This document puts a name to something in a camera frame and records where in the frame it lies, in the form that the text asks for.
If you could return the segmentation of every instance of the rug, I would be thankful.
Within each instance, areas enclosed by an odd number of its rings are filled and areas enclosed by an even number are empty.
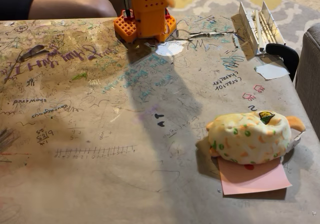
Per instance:
[[[288,0],[175,0],[169,8],[173,16],[223,15],[231,17],[239,12],[240,2],[247,10],[261,10],[265,1],[287,46],[301,53],[303,34],[313,24],[320,23],[320,12]]]

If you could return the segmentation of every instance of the pink sticky note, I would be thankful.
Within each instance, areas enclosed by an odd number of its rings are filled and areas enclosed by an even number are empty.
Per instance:
[[[239,165],[218,158],[225,195],[277,190],[292,186],[280,158],[259,165]]]

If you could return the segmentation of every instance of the orange robot toy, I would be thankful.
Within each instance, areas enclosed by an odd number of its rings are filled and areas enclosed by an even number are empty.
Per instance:
[[[124,0],[125,10],[122,15],[114,20],[114,30],[127,43],[132,43],[136,38],[156,38],[165,42],[177,29],[175,18],[172,17],[167,7],[174,7],[174,0]]]

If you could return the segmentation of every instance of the gray couch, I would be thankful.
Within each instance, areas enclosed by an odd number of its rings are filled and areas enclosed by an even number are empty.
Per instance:
[[[320,139],[320,24],[303,36],[295,89]]]

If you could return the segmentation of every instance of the patterned fabric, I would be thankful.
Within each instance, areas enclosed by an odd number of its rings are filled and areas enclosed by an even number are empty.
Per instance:
[[[206,126],[211,155],[238,164],[261,164],[290,148],[288,120],[274,111],[218,116]]]
[[[260,10],[263,0],[175,0],[169,12],[175,17],[187,15],[230,17],[239,12],[240,2],[249,10]],[[264,0],[271,11],[286,44],[301,53],[304,33],[320,23],[320,13],[288,0]]]

